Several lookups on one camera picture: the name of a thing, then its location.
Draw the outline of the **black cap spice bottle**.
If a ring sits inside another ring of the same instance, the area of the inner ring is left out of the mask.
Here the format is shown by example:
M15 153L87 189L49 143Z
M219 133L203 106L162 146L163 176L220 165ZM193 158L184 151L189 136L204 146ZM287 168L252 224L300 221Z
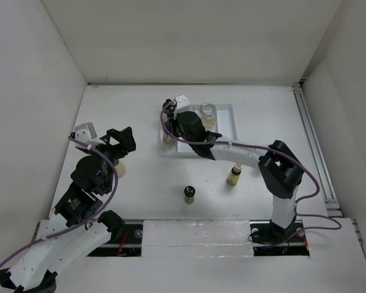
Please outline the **black cap spice bottle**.
M169 136L163 129L161 129L161 133L162 133L162 142L166 145L172 145L174 144L176 141Z

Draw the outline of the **cream cap spice bottle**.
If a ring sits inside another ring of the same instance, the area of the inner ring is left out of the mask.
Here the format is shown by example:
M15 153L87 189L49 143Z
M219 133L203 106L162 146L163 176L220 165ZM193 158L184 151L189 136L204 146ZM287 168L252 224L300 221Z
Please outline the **cream cap spice bottle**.
M126 166L121 161L119 161L119 163L115 166L115 170L117 171L119 178L122 178L126 174Z

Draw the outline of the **wide glass jar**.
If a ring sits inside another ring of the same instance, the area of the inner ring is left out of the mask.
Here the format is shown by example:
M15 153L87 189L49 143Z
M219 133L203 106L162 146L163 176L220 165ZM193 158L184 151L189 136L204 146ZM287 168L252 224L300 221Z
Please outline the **wide glass jar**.
M212 103L203 103L199 107L199 116L205 128L215 126L217 119L217 109Z

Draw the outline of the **yellow liquid bottle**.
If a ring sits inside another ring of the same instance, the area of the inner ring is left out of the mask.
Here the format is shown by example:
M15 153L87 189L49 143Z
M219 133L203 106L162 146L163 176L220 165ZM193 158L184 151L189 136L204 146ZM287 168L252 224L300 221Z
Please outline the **yellow liquid bottle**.
M226 182L231 186L236 185L239 178L240 178L241 172L242 172L242 164L241 163L235 163L233 168L231 168L231 171L229 172L229 174L226 178Z

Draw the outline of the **black knob spice bottle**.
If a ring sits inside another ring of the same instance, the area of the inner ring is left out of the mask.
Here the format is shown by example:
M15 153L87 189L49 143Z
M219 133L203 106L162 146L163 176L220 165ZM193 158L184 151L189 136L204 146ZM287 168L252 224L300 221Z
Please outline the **black knob spice bottle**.
M173 115L176 108L175 100L166 99L162 106L162 113L166 115Z

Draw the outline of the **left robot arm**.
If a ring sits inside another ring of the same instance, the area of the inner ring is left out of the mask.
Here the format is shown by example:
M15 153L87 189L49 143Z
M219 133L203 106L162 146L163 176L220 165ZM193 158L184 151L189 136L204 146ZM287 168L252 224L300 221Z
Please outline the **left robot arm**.
M120 159L135 151L132 128L107 130L98 137L91 123L69 140L85 153L70 175L71 184L52 210L40 238L0 263L0 286L13 292L54 292L56 279L75 260L124 234L125 221L106 207L117 191Z

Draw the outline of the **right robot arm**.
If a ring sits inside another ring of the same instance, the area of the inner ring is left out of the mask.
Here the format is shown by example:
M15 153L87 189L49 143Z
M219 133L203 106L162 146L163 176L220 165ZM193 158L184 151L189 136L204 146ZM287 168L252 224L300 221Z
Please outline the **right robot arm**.
M269 233L279 241L291 235L296 219L296 191L304 172L298 166L299 160L284 142L274 141L268 146L269 150L249 150L235 142L228 142L219 133L206 130L199 116L189 110L178 114L174 114L172 110L164 110L162 121L168 134L188 142L199 157L258 169L266 188L273 195Z

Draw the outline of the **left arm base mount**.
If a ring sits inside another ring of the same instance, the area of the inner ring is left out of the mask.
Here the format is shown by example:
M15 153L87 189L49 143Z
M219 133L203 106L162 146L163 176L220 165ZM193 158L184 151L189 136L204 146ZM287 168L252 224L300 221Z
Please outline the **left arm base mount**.
M88 254L89 257L139 257L142 255L143 220L123 220L112 210L96 220L112 232L110 240Z

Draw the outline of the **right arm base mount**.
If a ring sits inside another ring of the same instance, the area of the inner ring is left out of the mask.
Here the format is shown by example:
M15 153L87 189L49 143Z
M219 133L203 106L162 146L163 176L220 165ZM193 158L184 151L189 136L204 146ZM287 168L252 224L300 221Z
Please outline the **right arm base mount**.
M277 235L270 230L269 221L250 223L251 232L247 240L253 244L254 256L309 256L309 246L304 232L291 235L303 228L301 221L295 222L291 229Z

